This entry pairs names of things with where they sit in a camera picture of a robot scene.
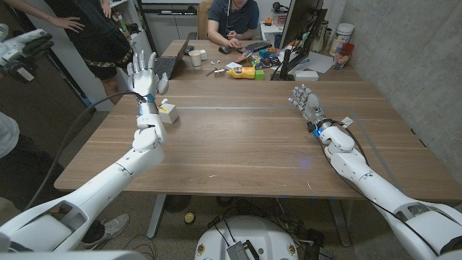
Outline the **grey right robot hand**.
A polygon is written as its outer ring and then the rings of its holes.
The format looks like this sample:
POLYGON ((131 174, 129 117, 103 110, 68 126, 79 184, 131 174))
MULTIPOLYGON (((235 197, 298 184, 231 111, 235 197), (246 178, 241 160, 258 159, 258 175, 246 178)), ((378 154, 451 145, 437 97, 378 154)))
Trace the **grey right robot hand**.
POLYGON ((318 96, 304 84, 301 87, 295 87, 292 94, 295 99, 290 98, 289 101, 302 113, 304 119, 315 125, 322 124, 326 115, 322 110, 318 96))

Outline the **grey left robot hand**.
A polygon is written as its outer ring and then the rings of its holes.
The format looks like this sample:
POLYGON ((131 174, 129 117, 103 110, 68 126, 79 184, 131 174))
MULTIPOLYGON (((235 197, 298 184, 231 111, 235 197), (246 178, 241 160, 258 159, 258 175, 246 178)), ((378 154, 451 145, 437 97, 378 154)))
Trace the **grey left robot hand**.
POLYGON ((148 65, 145 63, 144 51, 135 53, 133 61, 128 63, 128 89, 135 92, 139 103, 154 102, 155 95, 164 95, 169 88, 168 77, 164 73, 161 77, 155 73, 154 62, 156 53, 149 56, 148 65))

